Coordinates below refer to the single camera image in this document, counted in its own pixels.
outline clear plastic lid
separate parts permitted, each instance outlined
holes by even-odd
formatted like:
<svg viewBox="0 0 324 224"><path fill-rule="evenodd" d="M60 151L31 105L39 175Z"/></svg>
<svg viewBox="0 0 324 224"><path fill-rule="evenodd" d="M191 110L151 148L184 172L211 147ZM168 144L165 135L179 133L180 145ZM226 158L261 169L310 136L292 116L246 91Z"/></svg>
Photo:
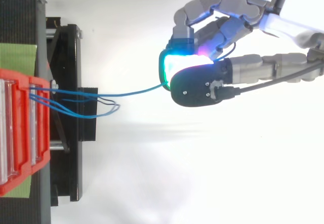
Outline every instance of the clear plastic lid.
<svg viewBox="0 0 324 224"><path fill-rule="evenodd" d="M5 81L0 79L0 185L8 181Z"/></svg>
<svg viewBox="0 0 324 224"><path fill-rule="evenodd" d="M16 175L12 113L14 81L0 79L0 185Z"/></svg>
<svg viewBox="0 0 324 224"><path fill-rule="evenodd" d="M14 159L14 133L13 133L13 113L12 113L12 86L14 81L5 81L6 94L6 132L7 132L7 163L8 177L16 175Z"/></svg>
<svg viewBox="0 0 324 224"><path fill-rule="evenodd" d="M36 94L36 90L31 89L31 94ZM29 100L29 112L30 112L30 153L31 153L31 165L36 165L37 159L37 103L36 101Z"/></svg>

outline black cable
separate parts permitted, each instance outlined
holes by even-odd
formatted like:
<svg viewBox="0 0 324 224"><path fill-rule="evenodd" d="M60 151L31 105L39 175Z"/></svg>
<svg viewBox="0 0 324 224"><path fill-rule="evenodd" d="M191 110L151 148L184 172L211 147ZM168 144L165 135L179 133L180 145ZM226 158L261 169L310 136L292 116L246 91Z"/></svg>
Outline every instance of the black cable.
<svg viewBox="0 0 324 224"><path fill-rule="evenodd" d="M285 82L285 81L289 81L289 80L295 79L296 77L305 75L305 74L310 73L312 71L315 71L317 69L321 69L322 67L324 67L324 62L321 62L319 64L310 66L310 67L308 67L308 68L306 68L304 70L298 71L298 72L293 73L291 75L284 76L284 77L281 77L281 78L278 78L278 79L275 79L275 80L272 80L272 81L257 84L257 85L254 85L254 86L248 86L248 87L240 88L239 93L242 94L242 93L254 91L254 90L257 90L257 89L265 88L265 87L268 87L268 86L273 86L273 85L276 85L276 84L279 84L279 83L282 83L282 82Z"/></svg>

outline cable connector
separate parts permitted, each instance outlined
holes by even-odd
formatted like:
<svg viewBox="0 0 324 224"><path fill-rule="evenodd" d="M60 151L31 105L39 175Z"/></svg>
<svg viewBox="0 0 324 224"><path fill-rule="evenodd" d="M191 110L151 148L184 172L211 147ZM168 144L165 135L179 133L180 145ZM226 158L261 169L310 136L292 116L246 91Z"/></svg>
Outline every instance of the cable connector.
<svg viewBox="0 0 324 224"><path fill-rule="evenodd" d="M215 96L217 101L233 99L240 94L240 88L238 87L225 86L215 88Z"/></svg>

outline green tape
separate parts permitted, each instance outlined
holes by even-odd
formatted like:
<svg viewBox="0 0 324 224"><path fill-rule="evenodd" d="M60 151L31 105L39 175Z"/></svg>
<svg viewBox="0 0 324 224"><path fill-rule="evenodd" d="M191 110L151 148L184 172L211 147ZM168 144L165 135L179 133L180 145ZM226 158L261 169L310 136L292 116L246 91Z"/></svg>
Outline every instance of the green tape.
<svg viewBox="0 0 324 224"><path fill-rule="evenodd" d="M29 198L31 176L29 176L21 185L7 193L3 198Z"/></svg>
<svg viewBox="0 0 324 224"><path fill-rule="evenodd" d="M34 76L37 46L0 43L0 68Z"/></svg>
<svg viewBox="0 0 324 224"><path fill-rule="evenodd" d="M36 49L32 44L0 43L0 68L34 76ZM31 176L4 198L29 198L30 185Z"/></svg>

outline metal rod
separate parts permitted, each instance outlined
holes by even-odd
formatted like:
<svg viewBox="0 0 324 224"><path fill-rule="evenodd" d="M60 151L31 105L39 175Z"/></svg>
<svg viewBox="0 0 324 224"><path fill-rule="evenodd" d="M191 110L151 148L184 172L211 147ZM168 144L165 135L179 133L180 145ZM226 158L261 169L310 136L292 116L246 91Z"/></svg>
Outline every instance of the metal rod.
<svg viewBox="0 0 324 224"><path fill-rule="evenodd" d="M63 151L64 147L61 141L51 141L51 151Z"/></svg>

